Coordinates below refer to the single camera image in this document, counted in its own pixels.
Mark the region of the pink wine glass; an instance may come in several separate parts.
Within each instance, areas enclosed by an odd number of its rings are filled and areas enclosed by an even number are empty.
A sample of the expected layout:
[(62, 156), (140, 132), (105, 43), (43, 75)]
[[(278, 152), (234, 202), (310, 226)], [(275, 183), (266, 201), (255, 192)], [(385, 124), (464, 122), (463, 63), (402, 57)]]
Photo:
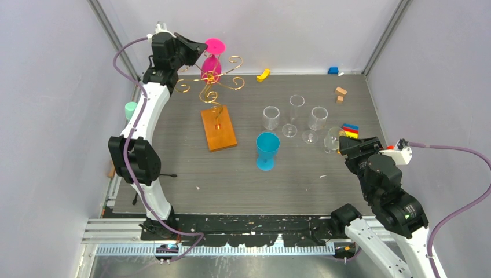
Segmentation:
[(207, 58), (201, 67), (201, 77), (207, 84), (213, 84), (217, 83), (221, 77), (222, 65), (219, 58), (225, 52), (226, 46), (217, 38), (210, 38), (205, 43), (208, 44)]

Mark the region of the clear ribbed wine glass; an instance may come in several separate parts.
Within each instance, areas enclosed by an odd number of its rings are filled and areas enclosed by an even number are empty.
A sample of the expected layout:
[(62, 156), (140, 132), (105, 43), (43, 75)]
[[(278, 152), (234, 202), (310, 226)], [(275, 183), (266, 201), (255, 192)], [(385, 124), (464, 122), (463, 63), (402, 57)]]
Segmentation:
[(308, 130), (302, 134), (302, 140), (306, 144), (315, 144), (318, 141), (317, 132), (325, 127), (327, 122), (328, 111), (326, 108), (317, 106), (314, 107), (308, 119)]

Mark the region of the clear flute glass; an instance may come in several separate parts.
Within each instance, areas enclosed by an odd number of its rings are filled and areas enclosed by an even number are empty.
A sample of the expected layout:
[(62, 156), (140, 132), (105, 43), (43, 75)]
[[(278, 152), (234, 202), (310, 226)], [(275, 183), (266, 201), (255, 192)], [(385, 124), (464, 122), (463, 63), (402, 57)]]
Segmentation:
[(289, 99), (290, 104), (290, 113), (289, 113), (289, 121), (282, 127), (282, 134), (287, 138), (295, 137), (298, 129), (295, 126), (295, 121), (298, 118), (300, 109), (305, 104), (305, 99), (303, 96), (294, 94)]

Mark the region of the blue wine glass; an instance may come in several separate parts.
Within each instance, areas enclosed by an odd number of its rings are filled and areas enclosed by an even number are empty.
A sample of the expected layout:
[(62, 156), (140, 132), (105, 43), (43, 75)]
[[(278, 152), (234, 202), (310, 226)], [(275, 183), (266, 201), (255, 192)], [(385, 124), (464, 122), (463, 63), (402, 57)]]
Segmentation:
[(275, 156), (280, 148), (280, 139), (271, 132), (261, 133), (256, 139), (257, 167), (262, 171), (270, 171), (275, 165)]

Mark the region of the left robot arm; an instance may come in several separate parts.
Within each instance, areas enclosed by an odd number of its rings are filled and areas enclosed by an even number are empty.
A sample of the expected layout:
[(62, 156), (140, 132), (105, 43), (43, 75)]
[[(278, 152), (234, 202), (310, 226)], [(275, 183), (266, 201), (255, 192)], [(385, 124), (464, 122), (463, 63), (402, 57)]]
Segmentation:
[(113, 61), (116, 62), (126, 48), (143, 41), (150, 42), (152, 54), (141, 81), (115, 67), (141, 94), (126, 127), (119, 136), (109, 138), (108, 148), (116, 174), (140, 197), (147, 222), (156, 224), (155, 232), (162, 239), (170, 240), (177, 234), (178, 225), (172, 220), (174, 210), (159, 181), (162, 163), (152, 139), (160, 114), (178, 82), (178, 71), (183, 66), (195, 65), (208, 46), (178, 33), (158, 31), (129, 42), (115, 54)]

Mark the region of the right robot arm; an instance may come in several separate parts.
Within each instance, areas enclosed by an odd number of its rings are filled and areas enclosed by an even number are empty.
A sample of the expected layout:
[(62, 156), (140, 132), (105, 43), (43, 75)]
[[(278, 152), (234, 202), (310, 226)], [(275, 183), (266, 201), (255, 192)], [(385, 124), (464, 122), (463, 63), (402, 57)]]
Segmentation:
[(377, 137), (339, 137), (339, 152), (360, 182), (364, 200), (376, 220), (390, 232), (403, 256), (399, 257), (373, 231), (351, 204), (330, 214), (331, 232), (350, 238), (382, 271), (384, 277), (446, 277), (427, 241), (428, 219), (420, 202), (403, 190), (400, 165), (408, 165), (412, 150), (405, 139), (384, 149)]

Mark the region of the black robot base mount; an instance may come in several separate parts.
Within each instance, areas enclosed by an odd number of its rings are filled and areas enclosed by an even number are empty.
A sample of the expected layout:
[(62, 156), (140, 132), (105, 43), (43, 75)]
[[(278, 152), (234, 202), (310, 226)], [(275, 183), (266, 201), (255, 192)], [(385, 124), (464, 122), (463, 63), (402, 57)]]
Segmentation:
[(139, 224), (157, 259), (227, 255), (332, 255), (353, 259), (356, 244), (329, 217), (173, 214)]

